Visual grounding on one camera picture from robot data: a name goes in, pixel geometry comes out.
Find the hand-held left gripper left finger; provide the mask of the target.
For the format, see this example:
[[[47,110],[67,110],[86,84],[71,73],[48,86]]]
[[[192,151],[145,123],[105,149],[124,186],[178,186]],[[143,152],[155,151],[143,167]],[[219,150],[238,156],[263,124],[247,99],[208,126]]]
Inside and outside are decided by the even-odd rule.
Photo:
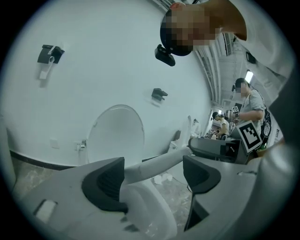
[[[20,202],[45,240],[138,240],[141,233],[119,200],[124,158],[58,171]]]

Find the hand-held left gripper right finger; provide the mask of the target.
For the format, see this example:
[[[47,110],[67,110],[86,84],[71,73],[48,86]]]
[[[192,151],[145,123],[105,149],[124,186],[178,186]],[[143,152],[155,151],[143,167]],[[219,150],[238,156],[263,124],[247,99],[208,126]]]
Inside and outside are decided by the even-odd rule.
[[[258,165],[184,156],[183,170],[192,190],[184,234],[188,237],[231,237],[251,195]]]

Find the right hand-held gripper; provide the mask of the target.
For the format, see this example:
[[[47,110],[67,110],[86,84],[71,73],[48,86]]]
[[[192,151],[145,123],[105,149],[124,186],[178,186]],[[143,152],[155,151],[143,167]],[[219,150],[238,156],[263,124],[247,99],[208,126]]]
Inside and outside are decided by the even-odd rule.
[[[225,156],[229,161],[246,165],[258,157],[256,150],[262,144],[261,137],[251,120],[236,126],[223,140],[192,138],[188,142],[188,147],[196,156],[221,156],[221,147],[225,147],[227,143]]]

